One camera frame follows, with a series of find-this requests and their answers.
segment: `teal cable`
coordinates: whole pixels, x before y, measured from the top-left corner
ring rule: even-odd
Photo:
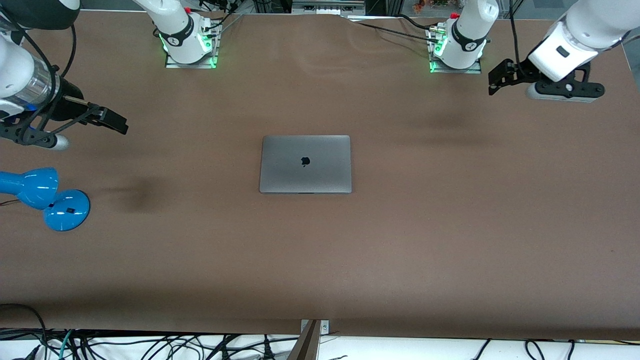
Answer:
[[[69,336],[71,336],[72,332],[73,329],[69,330],[67,332],[67,335],[65,335],[64,340],[62,340],[62,345],[60,345],[60,354],[58,354],[58,360],[62,360],[65,358],[65,345],[67,344],[67,341],[69,341]]]

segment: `table top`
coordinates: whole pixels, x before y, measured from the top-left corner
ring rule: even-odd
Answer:
[[[549,25],[517,22],[523,58]],[[53,166],[92,200],[69,233],[0,208],[2,302],[59,328],[640,338],[640,96],[620,47],[593,61],[606,95],[572,104],[488,96],[513,57],[503,20],[483,75],[431,74],[420,40],[333,15],[245,16],[214,70],[164,69],[144,13],[76,27],[67,79],[129,133],[0,143],[2,170]],[[35,38],[66,62],[68,31]],[[321,134],[351,136],[352,194],[258,192],[264,135]]]

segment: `closed silver laptop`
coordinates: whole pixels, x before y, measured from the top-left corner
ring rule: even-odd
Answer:
[[[348,135],[265,136],[261,193],[351,193]]]

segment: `blue desk lamp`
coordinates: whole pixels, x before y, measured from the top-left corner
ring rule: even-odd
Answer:
[[[58,172],[51,167],[24,174],[0,171],[0,193],[15,195],[25,205],[42,210],[45,224],[55,231],[80,226],[91,208],[89,197],[80,190],[58,193]]]

